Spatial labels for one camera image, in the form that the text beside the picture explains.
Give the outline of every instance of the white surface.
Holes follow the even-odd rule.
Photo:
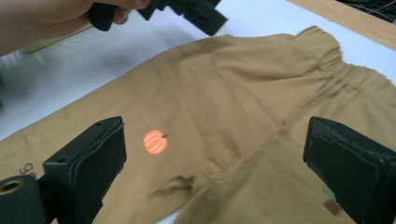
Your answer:
[[[217,9],[229,19],[218,35],[296,35],[317,25],[340,42],[347,63],[373,68],[396,83],[396,51],[286,0],[223,0]],[[32,54],[18,51],[4,56],[0,58],[0,139],[146,59],[204,37],[170,9],[156,11],[150,21],[133,12],[125,25],[113,25],[110,32],[90,29]]]

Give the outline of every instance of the tan fabric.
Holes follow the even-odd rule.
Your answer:
[[[170,49],[0,143],[0,178],[31,170],[97,120],[121,115],[128,161],[94,223],[353,223],[332,215],[303,162],[309,118],[396,149],[396,88],[346,64],[318,27]],[[160,130],[168,146],[145,150]]]

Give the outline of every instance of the human hand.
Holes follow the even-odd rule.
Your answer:
[[[68,35],[87,24],[89,20],[87,12],[95,2],[117,6],[113,18],[116,24],[124,24],[127,21],[131,9],[145,8],[149,4],[149,0],[23,1],[33,5],[29,7],[32,18],[35,21],[35,25],[46,38]]]
[[[132,9],[149,0],[0,0],[0,56],[31,42],[69,35],[89,23],[93,3],[117,6],[113,21],[123,24]]]

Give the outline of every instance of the black object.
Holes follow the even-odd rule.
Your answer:
[[[38,181],[0,182],[0,223],[92,223],[125,162],[122,118],[99,121],[47,159]]]
[[[214,35],[227,21],[215,10],[220,0],[151,0],[145,9],[137,10],[148,21],[155,9],[163,11],[165,7],[172,8],[179,16],[201,29],[207,35]],[[91,24],[101,31],[108,31],[113,22],[115,6],[95,3],[90,9]]]
[[[358,224],[391,224],[396,214],[396,153],[333,120],[309,122],[304,161]]]

